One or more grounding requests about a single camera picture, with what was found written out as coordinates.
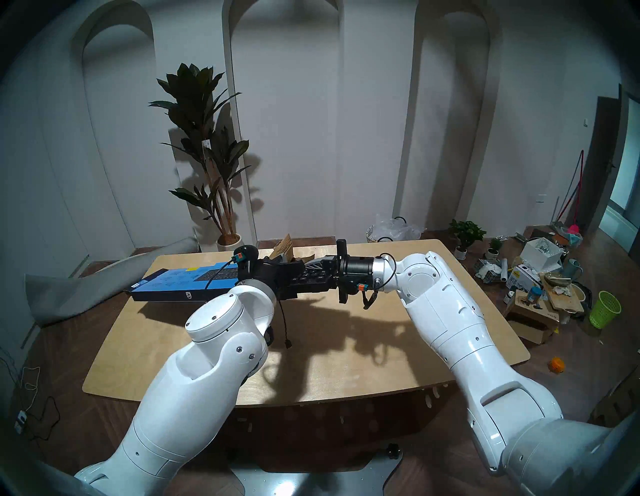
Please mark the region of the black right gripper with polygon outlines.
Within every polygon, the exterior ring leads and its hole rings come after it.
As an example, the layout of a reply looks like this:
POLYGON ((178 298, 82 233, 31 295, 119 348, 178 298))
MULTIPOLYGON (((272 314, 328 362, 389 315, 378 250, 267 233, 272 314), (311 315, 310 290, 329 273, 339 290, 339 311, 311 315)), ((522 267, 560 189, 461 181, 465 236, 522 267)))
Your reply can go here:
POLYGON ((309 270, 337 271, 336 280, 322 280, 314 284, 315 293, 338 290, 338 302, 346 304, 349 295, 361 294, 364 304, 376 300, 376 284, 373 277, 372 257, 355 257, 348 254, 345 239, 337 240, 337 255, 325 255, 305 263, 309 270))

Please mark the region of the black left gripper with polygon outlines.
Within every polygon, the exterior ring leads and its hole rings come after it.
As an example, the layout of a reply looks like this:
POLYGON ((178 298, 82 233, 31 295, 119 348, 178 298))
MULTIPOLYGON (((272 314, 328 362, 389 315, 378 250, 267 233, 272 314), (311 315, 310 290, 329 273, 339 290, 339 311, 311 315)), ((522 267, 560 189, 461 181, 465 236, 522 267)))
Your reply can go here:
POLYGON ((302 274, 302 261, 287 262, 282 258, 258 258, 248 263, 248 278, 267 285, 278 300, 293 300, 298 292, 293 289, 293 280, 302 274))

